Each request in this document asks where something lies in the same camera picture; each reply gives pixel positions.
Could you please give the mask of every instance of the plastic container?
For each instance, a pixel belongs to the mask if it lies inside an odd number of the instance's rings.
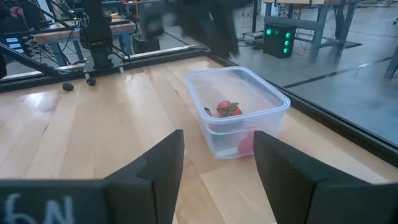
[[[290,107],[285,95],[244,67],[192,73],[186,76],[185,83],[199,114],[201,131],[219,159],[252,154],[254,131],[276,136]],[[220,117],[216,108],[222,101],[239,103],[243,114]]]

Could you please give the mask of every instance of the red fruit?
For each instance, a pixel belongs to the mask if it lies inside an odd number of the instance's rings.
[[[253,138],[244,138],[238,145],[240,155],[248,155],[253,153]]]
[[[222,101],[217,106],[217,112],[222,117],[234,116],[242,114],[241,109],[238,107],[239,103],[231,103],[230,101]]]
[[[205,111],[206,111],[206,113],[207,113],[209,116],[213,116],[213,115],[211,114],[211,111],[209,110],[209,108],[205,108]]]

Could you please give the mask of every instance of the metal stand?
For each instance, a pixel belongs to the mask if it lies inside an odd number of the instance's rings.
[[[10,56],[14,59],[16,59],[18,62],[21,64],[28,66],[30,68],[34,68],[39,72],[42,72],[43,74],[46,74],[51,77],[58,77],[61,75],[67,75],[69,72],[68,71],[63,71],[63,70],[57,70],[47,64],[41,64],[39,62],[36,62],[35,60],[31,59],[30,57],[20,54],[16,52],[15,50],[12,50],[9,48],[7,45],[0,43],[0,52],[4,55]]]
[[[346,43],[349,27],[351,26],[351,22],[354,17],[356,4],[357,4],[357,2],[348,3],[347,15],[346,15],[344,21],[342,21],[343,25],[341,27],[339,27],[339,29],[341,29],[341,30],[339,30],[341,32],[341,37],[336,40],[331,40],[324,44],[321,44],[323,29],[325,27],[325,22],[326,22],[326,18],[328,15],[328,11],[331,9],[331,7],[344,7],[344,4],[340,4],[337,6],[332,5],[332,4],[319,5],[318,18],[317,18],[317,21],[314,22],[314,21],[292,19],[292,14],[293,14],[293,6],[292,5],[289,6],[288,18],[280,18],[280,17],[271,16],[272,3],[267,3],[266,4],[266,15],[264,17],[263,35],[265,35],[266,25],[270,24],[270,23],[285,24],[288,26],[295,26],[297,28],[314,30],[315,34],[314,34],[312,40],[296,37],[296,39],[298,39],[298,40],[311,41],[313,43],[310,60],[312,62],[316,62],[319,49],[322,47],[329,47],[329,46],[337,46],[336,55],[340,56],[344,49],[344,45]]]

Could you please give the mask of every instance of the person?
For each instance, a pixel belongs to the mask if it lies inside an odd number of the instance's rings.
[[[24,16],[24,11],[21,7],[14,6],[10,9],[5,7],[0,7],[0,20],[3,20],[7,17],[18,18],[18,16]],[[0,79],[7,75],[7,67],[6,60],[4,59],[3,54],[0,52]]]

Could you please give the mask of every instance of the wooden table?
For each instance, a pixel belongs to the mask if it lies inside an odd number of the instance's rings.
[[[174,223],[273,223],[252,156],[215,159],[198,126],[185,74],[220,67],[206,57],[126,70],[0,95],[0,177],[102,178],[175,129],[185,161]],[[370,183],[398,182],[398,170],[291,108],[279,139]]]
[[[119,21],[124,21],[124,19],[112,19],[112,22],[119,22]],[[66,23],[70,26],[75,25],[74,21],[66,21]],[[61,25],[57,22],[57,23],[51,25],[49,27],[49,29],[56,29],[56,28],[63,28],[63,27],[64,27],[63,25]],[[132,44],[131,44],[130,34],[132,34],[136,31],[136,25],[133,22],[129,22],[126,24],[112,25],[111,30],[112,30],[112,36],[118,37],[122,50],[124,48],[124,50],[126,51],[127,54],[132,55],[133,50],[131,47]],[[79,36],[80,36],[79,30],[67,30],[67,31],[57,31],[57,32],[36,34],[36,35],[34,35],[34,39],[36,42],[38,42],[40,44],[49,44],[52,52],[55,55],[55,59],[56,59],[58,65],[66,66],[66,63],[65,63],[63,57],[61,56],[61,49],[60,49],[59,43],[66,42],[66,41],[68,41],[68,39],[69,39],[69,41],[72,41],[79,60],[83,60],[83,54],[81,53],[80,46],[78,43]]]

